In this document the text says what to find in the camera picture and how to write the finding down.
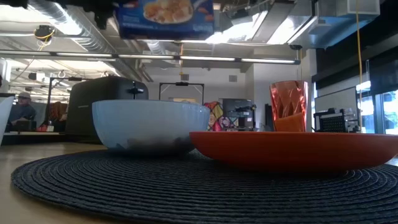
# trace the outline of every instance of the red plate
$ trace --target red plate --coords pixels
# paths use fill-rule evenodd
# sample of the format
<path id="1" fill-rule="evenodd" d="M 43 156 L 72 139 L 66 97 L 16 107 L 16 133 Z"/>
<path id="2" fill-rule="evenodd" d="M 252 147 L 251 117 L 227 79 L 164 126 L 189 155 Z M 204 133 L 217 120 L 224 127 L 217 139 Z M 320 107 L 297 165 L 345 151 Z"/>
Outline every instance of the red plate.
<path id="1" fill-rule="evenodd" d="M 398 136 L 349 133 L 191 132 L 205 156 L 242 169 L 339 171 L 384 164 Z"/>

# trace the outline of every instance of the cereal box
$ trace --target cereal box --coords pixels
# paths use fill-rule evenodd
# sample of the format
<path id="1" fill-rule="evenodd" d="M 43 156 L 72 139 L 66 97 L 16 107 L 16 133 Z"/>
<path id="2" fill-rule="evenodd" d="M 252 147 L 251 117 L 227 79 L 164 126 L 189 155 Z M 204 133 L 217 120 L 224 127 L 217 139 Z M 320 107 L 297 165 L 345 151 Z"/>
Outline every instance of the cereal box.
<path id="1" fill-rule="evenodd" d="M 137 0 L 116 9 L 123 39 L 206 39 L 214 33 L 212 0 Z"/>

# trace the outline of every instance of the wooden table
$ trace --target wooden table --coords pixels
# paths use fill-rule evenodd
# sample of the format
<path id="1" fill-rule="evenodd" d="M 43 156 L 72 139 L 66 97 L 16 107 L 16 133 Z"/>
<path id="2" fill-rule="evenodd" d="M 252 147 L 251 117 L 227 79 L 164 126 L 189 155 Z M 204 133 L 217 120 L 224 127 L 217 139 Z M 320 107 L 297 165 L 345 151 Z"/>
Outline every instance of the wooden table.
<path id="1" fill-rule="evenodd" d="M 22 195 L 10 183 L 13 170 L 26 162 L 81 151 L 105 149 L 104 146 L 77 143 L 28 144 L 0 147 L 0 223 L 124 223 L 58 208 Z M 398 158 L 389 161 L 398 166 Z"/>

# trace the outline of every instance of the red glass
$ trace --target red glass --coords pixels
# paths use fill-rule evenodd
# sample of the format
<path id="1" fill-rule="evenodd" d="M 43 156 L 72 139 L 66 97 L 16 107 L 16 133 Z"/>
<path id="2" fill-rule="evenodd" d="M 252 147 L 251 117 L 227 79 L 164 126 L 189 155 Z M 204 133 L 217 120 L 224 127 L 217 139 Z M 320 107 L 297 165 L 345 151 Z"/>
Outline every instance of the red glass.
<path id="1" fill-rule="evenodd" d="M 308 83 L 284 81 L 270 86 L 276 131 L 305 132 Z"/>

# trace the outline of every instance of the black woven placemat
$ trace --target black woven placemat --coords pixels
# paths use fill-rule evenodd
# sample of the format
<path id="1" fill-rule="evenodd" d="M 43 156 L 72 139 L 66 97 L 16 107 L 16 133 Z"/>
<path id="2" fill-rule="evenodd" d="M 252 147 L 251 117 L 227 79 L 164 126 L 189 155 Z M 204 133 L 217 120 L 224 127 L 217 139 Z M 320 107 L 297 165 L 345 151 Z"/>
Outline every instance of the black woven placemat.
<path id="1" fill-rule="evenodd" d="M 17 168 L 12 183 L 46 202 L 155 223 L 398 223 L 398 167 L 339 174 L 245 172 L 207 159 L 108 151 Z"/>

